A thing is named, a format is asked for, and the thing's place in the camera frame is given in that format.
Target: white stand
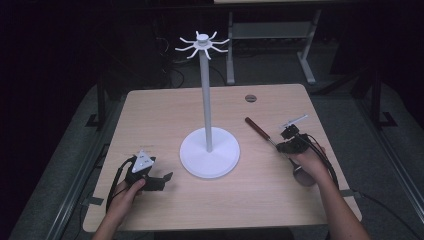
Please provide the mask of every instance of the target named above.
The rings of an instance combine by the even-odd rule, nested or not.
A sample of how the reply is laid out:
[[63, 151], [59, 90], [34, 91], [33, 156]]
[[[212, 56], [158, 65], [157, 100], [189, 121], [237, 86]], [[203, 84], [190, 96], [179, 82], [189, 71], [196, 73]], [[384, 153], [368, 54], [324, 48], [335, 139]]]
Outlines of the white stand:
[[196, 32], [197, 41], [186, 41], [185, 43], [193, 43], [192, 46], [184, 49], [176, 49], [185, 51], [190, 48], [196, 48], [194, 53], [188, 57], [192, 58], [198, 50], [200, 58], [200, 73], [202, 78], [203, 92], [203, 108], [205, 115], [205, 127], [197, 129], [190, 133], [181, 144], [180, 158], [184, 167], [191, 174], [201, 178], [218, 178], [229, 173], [236, 165], [240, 157], [240, 146], [236, 138], [229, 132], [221, 128], [212, 127], [211, 124], [211, 106], [209, 91], [209, 62], [210, 59], [208, 49], [213, 48], [210, 40], [216, 35], [209, 38], [206, 34]]

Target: gray floor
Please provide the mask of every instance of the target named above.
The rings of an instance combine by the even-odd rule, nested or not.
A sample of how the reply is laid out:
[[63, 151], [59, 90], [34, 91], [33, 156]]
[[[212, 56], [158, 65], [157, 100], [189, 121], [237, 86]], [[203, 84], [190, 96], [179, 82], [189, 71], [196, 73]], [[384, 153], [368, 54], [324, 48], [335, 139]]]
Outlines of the gray floor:
[[[340, 77], [328, 74], [337, 44], [317, 43], [312, 46], [308, 58], [317, 84], [314, 86], [306, 84], [296, 57], [299, 44], [301, 43], [282, 43], [282, 47], [275, 49], [274, 53], [258, 49], [238, 52], [234, 60], [236, 85], [300, 83], [308, 91], [314, 91]], [[210, 65], [225, 76], [225, 56], [213, 54], [212, 58]], [[176, 69], [184, 74], [181, 87], [200, 87], [197, 60], [179, 64]], [[211, 86], [224, 85], [218, 71], [214, 69], [210, 71]], [[179, 85], [181, 75], [177, 72], [171, 75], [173, 85]], [[348, 183], [352, 188], [383, 202], [420, 236], [424, 236], [423, 222], [402, 188], [391, 157], [388, 156], [387, 149], [380, 140], [381, 134], [388, 139], [395, 154], [399, 156], [422, 193], [424, 149], [421, 143], [424, 140], [424, 131], [405, 110], [396, 92], [383, 86], [382, 111], [390, 112], [399, 126], [377, 132], [370, 124], [366, 111], [364, 114], [364, 109], [369, 105], [368, 98], [357, 101], [350, 97], [349, 90], [352, 84], [349, 83], [327, 96], [311, 97]], [[79, 176], [78, 173], [83, 171], [81, 166], [87, 162], [94, 164], [104, 144], [110, 143], [124, 102], [125, 97], [120, 102], [107, 102], [107, 124], [101, 132], [96, 132], [93, 128], [85, 127], [88, 117], [96, 113], [96, 89], [93, 88], [87, 93], [16, 225], [12, 239], [45, 239], [46, 236], [60, 236], [62, 231], [58, 231], [57, 227], [52, 229], [52, 226], [63, 227], [59, 227], [63, 230], [62, 239], [90, 238], [91, 234], [81, 229], [81, 220], [87, 207], [79, 203], [93, 191], [100, 169], [93, 171], [79, 199], [79, 192], [76, 194], [75, 199], [78, 201], [68, 212], [69, 222], [65, 217], [61, 221], [63, 224], [58, 224], [60, 218], [56, 217], [69, 205], [73, 206], [72, 202], [64, 204], [64, 199], [69, 196], [69, 189], [84, 184], [84, 179], [75, 181]], [[407, 228], [380, 206], [366, 198], [357, 199], [357, 202], [363, 215], [362, 222], [374, 239], [414, 239]], [[292, 231], [298, 240], [324, 239], [327, 227], [296, 227], [292, 228]], [[153, 239], [153, 233], [118, 233], [116, 239]]]

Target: hand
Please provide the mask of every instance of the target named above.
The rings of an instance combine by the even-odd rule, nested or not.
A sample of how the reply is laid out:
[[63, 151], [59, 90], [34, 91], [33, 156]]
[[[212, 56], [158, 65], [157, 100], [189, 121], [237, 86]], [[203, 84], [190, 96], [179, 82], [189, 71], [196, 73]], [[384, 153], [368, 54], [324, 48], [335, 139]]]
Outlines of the hand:
[[146, 181], [141, 179], [135, 182], [130, 189], [127, 189], [128, 185], [125, 181], [122, 181], [118, 184], [118, 186], [116, 186], [114, 193], [115, 197], [110, 203], [109, 211], [103, 218], [103, 221], [94, 234], [93, 239], [113, 239], [115, 231], [129, 213], [135, 196], [138, 193], [141, 193], [138, 192], [138, 190], [140, 190], [145, 184]]
[[[318, 144], [314, 144], [314, 146], [325, 155], [325, 148], [320, 148]], [[305, 152], [299, 154], [287, 154], [287, 157], [296, 160], [315, 181], [323, 177], [330, 177], [326, 166], [312, 148], [308, 148]]]

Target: dark background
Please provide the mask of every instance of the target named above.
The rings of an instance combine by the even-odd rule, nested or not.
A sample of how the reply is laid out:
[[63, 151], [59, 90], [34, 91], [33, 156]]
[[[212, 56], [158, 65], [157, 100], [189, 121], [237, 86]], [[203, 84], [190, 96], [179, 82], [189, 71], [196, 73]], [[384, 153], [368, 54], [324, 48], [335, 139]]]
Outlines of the dark background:
[[[210, 29], [226, 37], [226, 12], [195, 11], [190, 18], [167, 12], [158, 22], [152, 20], [157, 12], [110, 12], [107, 3], [0, 3], [2, 239], [13, 229], [78, 104], [99, 79], [111, 98], [132, 89], [160, 88], [167, 84], [161, 69], [169, 59], [159, 56], [163, 46], [157, 37], [178, 40], [193, 30]], [[105, 6], [107, 11], [85, 11]], [[316, 41], [336, 38], [340, 42], [334, 73], [349, 74], [363, 66], [379, 71], [424, 127], [423, 10], [422, 1], [413, 0], [385, 1], [343, 12], [328, 9]], [[117, 81], [119, 77], [126, 80]]]

